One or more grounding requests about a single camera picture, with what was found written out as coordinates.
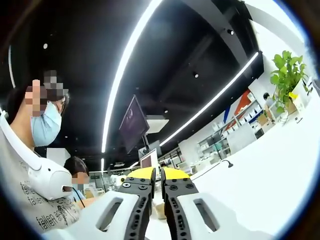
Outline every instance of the potted plant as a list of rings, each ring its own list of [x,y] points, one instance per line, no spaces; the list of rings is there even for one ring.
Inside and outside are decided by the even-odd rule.
[[[284,113],[285,109],[290,112],[289,109],[293,105],[291,99],[292,91],[300,81],[308,77],[304,73],[306,65],[302,63],[302,60],[303,56],[292,57],[292,53],[289,51],[283,51],[282,56],[276,54],[272,60],[278,68],[271,73],[272,76],[270,78],[270,82],[276,86],[272,98],[275,101],[278,113]],[[302,82],[302,84],[305,91],[308,91],[305,83]]]

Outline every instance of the screw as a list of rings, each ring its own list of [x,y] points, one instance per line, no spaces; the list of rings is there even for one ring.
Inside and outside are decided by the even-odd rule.
[[[130,183],[127,183],[127,182],[125,182],[122,186],[123,186],[124,188],[130,188],[130,187],[131,187],[131,184],[130,184]]]
[[[140,189],[140,190],[146,190],[147,187],[146,187],[145,185],[140,185],[140,186],[139,186],[139,189]]]
[[[171,186],[170,186],[170,190],[175,191],[175,190],[177,190],[177,189],[178,189],[178,187],[177,187],[176,185],[171,185]]]

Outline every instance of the woman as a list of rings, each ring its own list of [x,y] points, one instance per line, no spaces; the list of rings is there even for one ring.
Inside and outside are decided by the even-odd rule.
[[[67,169],[72,175],[73,191],[70,199],[74,202],[80,202],[82,207],[85,207],[83,200],[85,196],[80,190],[83,186],[89,183],[89,171],[83,160],[79,157],[72,156],[64,163],[64,168]]]
[[[62,114],[69,103],[68,93],[47,91],[39,80],[15,88],[9,95],[6,111],[12,131],[32,151],[47,146],[57,137]],[[40,233],[62,229],[79,219],[80,208],[68,197],[49,201],[37,194],[29,184],[29,166],[8,142],[0,128],[0,166],[13,200],[29,223]]]

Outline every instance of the black ceiling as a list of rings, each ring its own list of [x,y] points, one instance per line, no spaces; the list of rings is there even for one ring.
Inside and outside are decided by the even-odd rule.
[[[12,43],[16,85],[55,69],[71,95],[61,132],[51,147],[85,158],[90,171],[138,159],[127,155],[119,126],[133,94],[146,115],[169,123],[149,142],[164,140],[215,96],[259,51],[250,15],[237,0],[163,0],[146,25],[125,69],[112,113],[107,150],[101,153],[107,101],[125,46],[149,1],[44,1]],[[225,29],[233,29],[233,36]],[[8,59],[1,65],[0,104],[12,88]],[[162,147],[168,152],[232,104],[259,77],[261,54],[240,79],[201,117]]]

